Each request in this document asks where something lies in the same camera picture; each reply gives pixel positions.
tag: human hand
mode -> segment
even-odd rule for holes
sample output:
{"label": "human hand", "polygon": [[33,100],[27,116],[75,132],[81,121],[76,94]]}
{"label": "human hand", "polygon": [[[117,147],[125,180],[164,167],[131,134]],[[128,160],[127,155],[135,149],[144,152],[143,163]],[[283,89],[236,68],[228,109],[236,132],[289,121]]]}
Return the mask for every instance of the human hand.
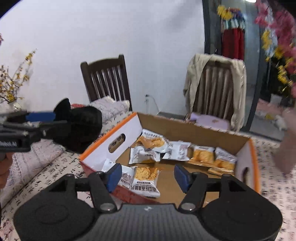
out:
{"label": "human hand", "polygon": [[4,188],[9,176],[9,168],[12,165],[12,154],[6,153],[4,160],[0,161],[0,189]]}

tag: red fabric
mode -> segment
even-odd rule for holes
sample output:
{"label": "red fabric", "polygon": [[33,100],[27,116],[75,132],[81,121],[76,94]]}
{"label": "red fabric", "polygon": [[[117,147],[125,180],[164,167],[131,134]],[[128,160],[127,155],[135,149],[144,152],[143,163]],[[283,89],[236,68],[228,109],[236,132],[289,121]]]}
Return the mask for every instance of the red fabric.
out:
{"label": "red fabric", "polygon": [[226,29],[222,38],[222,55],[244,60],[244,32],[240,28]]}

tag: cardboard box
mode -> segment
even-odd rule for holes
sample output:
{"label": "cardboard box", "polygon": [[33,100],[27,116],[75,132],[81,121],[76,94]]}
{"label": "cardboard box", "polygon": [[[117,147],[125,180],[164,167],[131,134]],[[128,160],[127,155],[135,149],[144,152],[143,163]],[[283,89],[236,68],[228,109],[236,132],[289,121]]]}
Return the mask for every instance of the cardboard box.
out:
{"label": "cardboard box", "polygon": [[[189,172],[200,171],[208,174],[209,177],[219,178],[219,176],[207,173],[208,168],[206,167],[172,160],[161,160],[158,163],[151,164],[128,165],[130,146],[141,135],[143,128],[161,134],[170,141],[182,140],[202,146],[221,147],[229,153],[236,155],[238,161],[235,168],[235,177],[243,181],[243,173],[248,168],[248,185],[255,191],[260,192],[258,162],[251,139],[205,129],[190,123],[141,113],[132,113],[106,133],[106,135],[98,139],[80,156],[86,175],[94,171],[100,171],[106,158],[125,166],[137,165],[139,167],[159,167],[162,169],[157,181],[157,188],[160,191],[159,198],[149,199],[141,197],[126,188],[118,186],[113,195],[122,201],[129,203],[175,203],[178,206],[185,194],[181,191],[174,178],[173,170],[177,163],[183,164]],[[122,134],[125,136],[124,142],[111,153],[109,151],[110,144],[119,136],[123,136]],[[218,193],[207,193],[205,203],[216,198],[218,198]]]}

